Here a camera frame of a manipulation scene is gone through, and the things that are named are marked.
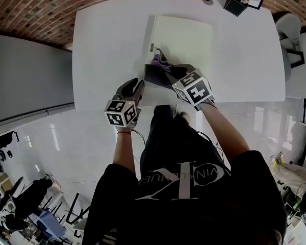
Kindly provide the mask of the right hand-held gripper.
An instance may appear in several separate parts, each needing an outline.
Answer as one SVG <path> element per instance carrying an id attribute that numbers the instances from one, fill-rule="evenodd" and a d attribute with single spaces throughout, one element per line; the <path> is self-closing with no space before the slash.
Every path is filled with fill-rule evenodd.
<path id="1" fill-rule="evenodd" d="M 215 99 L 208 79 L 199 69 L 191 64 L 183 64 L 184 77 L 179 72 L 165 72 L 169 86 L 177 93 L 182 102 L 192 105 L 196 111 L 201 110 L 201 104 L 210 104 L 215 107 Z"/>

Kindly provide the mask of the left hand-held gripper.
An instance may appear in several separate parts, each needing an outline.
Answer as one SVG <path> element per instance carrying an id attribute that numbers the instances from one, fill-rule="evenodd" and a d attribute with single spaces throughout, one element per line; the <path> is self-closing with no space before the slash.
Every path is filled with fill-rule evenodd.
<path id="1" fill-rule="evenodd" d="M 144 88 L 145 81 L 134 78 L 117 89 L 104 111 L 110 125 L 129 129 L 133 129 L 137 125 L 141 112 L 138 104 L 142 99 Z"/>

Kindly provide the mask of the person's right forearm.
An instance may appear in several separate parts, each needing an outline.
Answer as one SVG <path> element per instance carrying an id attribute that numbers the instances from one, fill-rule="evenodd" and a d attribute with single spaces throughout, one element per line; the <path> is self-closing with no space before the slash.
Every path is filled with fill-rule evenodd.
<path id="1" fill-rule="evenodd" d="M 204 103 L 200 108 L 232 166 L 238 156 L 250 150 L 246 140 L 215 106 Z"/>

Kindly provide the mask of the person's left forearm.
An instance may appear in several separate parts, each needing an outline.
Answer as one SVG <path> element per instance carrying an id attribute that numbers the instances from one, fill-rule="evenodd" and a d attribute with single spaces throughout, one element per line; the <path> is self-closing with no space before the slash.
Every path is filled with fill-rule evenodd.
<path id="1" fill-rule="evenodd" d="M 136 174 L 131 131 L 128 128 L 121 128 L 117 131 L 113 163 L 121 165 L 129 169 L 133 174 Z"/>

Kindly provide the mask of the person's black trousers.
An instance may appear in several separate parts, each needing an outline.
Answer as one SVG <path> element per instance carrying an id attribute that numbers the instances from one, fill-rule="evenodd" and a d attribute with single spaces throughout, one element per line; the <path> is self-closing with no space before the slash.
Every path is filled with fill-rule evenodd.
<path id="1" fill-rule="evenodd" d="M 230 170 L 209 138 L 201 136 L 169 105 L 156 106 L 146 146 L 140 158 L 141 179 L 149 172 L 182 162 L 211 163 Z"/>

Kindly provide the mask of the black pen holder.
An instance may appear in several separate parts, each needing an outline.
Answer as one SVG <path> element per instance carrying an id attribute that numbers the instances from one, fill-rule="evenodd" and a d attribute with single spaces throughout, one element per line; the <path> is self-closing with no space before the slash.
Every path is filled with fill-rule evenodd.
<path id="1" fill-rule="evenodd" d="M 249 0 L 226 0 L 223 8 L 238 17 L 247 9 L 248 3 Z"/>

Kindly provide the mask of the white partition panel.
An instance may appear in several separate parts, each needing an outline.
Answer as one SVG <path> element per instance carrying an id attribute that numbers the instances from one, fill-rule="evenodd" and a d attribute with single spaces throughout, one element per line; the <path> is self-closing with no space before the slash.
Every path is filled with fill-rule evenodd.
<path id="1" fill-rule="evenodd" d="M 72 53 L 0 35 L 0 134 L 73 108 Z"/>

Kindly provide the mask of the grey chair with black legs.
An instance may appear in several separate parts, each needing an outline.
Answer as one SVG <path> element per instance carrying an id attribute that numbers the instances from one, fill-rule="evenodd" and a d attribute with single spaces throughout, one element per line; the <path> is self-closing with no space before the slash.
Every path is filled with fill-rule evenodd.
<path id="1" fill-rule="evenodd" d="M 299 17 L 295 14 L 290 12 L 283 12 L 278 13 L 278 18 L 275 21 L 275 26 L 280 41 L 287 38 L 291 45 L 290 48 L 286 48 L 283 44 L 280 44 L 284 62 L 285 81 L 287 81 L 291 77 L 293 68 L 305 64 L 304 53 L 300 44 L 300 31 L 302 23 Z M 299 56 L 300 59 L 296 62 L 290 62 L 290 55 Z"/>

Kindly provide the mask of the person's black t-shirt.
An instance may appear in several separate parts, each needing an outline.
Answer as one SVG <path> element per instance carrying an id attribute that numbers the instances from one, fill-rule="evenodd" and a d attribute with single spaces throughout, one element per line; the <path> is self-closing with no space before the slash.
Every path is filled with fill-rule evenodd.
<path id="1" fill-rule="evenodd" d="M 99 180 L 82 245 L 116 230 L 116 245 L 281 245 L 287 214 L 258 151 L 230 168 L 215 155 L 179 160 L 138 180 L 110 164 Z"/>

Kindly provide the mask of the white chair with black legs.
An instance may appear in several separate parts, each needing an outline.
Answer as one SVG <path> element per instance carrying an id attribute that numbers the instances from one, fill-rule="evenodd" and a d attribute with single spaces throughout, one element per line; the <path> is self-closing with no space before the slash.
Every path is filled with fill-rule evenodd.
<path id="1" fill-rule="evenodd" d="M 75 238 L 82 239 L 90 210 L 90 205 L 84 204 L 83 197 L 76 193 L 66 217 L 66 225 L 71 229 Z"/>

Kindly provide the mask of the blue table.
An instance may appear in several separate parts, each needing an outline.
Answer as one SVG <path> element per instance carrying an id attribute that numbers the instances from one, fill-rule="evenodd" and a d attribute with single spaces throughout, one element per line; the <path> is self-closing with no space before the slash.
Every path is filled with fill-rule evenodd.
<path id="1" fill-rule="evenodd" d="M 66 228 L 62 226 L 56 217 L 49 210 L 42 210 L 40 213 L 32 213 L 29 219 L 48 234 L 49 238 L 61 241 L 65 237 Z"/>

